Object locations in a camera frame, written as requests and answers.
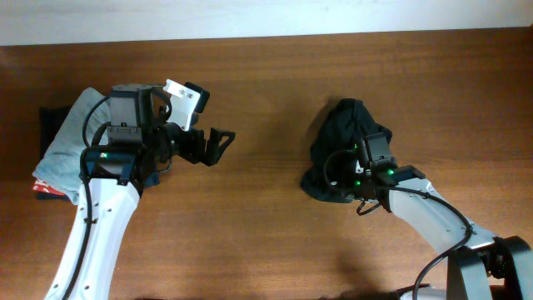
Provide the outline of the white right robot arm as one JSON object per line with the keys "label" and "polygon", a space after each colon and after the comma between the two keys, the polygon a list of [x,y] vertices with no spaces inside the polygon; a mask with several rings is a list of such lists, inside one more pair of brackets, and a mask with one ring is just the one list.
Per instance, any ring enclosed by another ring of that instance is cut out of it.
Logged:
{"label": "white right robot arm", "polygon": [[394,298],[532,298],[531,246],[479,226],[447,202],[423,172],[398,166],[384,134],[333,152],[323,176],[341,196],[372,202],[403,220],[436,251],[415,283],[395,291]]}

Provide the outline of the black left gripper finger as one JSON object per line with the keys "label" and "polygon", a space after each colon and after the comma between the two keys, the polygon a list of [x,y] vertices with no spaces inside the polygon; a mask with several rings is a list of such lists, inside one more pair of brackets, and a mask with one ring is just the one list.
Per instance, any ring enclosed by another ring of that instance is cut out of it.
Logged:
{"label": "black left gripper finger", "polygon": [[195,107],[194,113],[192,114],[191,120],[191,125],[195,125],[198,122],[199,114],[204,111],[205,106],[207,105],[210,93],[206,89],[199,87],[192,82],[186,82],[185,87],[190,88],[191,90],[200,94],[199,101]]}
{"label": "black left gripper finger", "polygon": [[216,165],[227,147],[235,140],[236,134],[231,131],[211,128],[203,163],[208,167]]}

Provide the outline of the dark teal shirt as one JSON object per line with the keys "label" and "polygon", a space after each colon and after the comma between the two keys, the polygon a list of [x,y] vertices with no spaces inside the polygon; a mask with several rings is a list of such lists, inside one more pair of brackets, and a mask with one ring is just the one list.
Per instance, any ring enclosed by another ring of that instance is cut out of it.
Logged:
{"label": "dark teal shirt", "polygon": [[353,150],[366,135],[383,133],[388,143],[392,131],[377,123],[362,100],[342,99],[326,116],[311,145],[311,163],[301,179],[301,189],[310,197],[327,203],[351,203],[328,187],[324,177],[326,160],[341,150]]}

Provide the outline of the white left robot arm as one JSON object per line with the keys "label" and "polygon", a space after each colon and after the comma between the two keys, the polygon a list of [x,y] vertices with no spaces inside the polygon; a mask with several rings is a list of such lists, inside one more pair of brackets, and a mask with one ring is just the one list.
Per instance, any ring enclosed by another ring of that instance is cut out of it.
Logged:
{"label": "white left robot arm", "polygon": [[127,225],[152,178],[175,156],[208,167],[218,163],[236,134],[194,126],[210,93],[192,82],[121,84],[93,104],[110,118],[82,136],[77,212],[48,299],[106,299]]}

